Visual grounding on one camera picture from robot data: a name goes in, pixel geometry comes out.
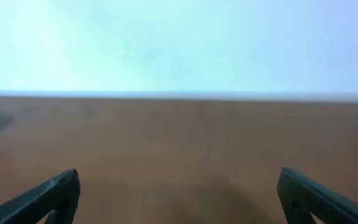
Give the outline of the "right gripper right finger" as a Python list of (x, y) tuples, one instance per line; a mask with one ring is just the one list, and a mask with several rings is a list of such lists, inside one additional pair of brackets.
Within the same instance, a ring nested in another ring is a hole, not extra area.
[(284, 167), (277, 192), (288, 223), (357, 223), (358, 204), (303, 174)]

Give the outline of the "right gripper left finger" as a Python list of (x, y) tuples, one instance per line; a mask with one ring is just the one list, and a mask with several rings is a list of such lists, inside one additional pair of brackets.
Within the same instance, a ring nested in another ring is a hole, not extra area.
[(55, 176), (0, 205), (1, 223), (73, 223), (80, 197), (80, 180), (74, 169)]

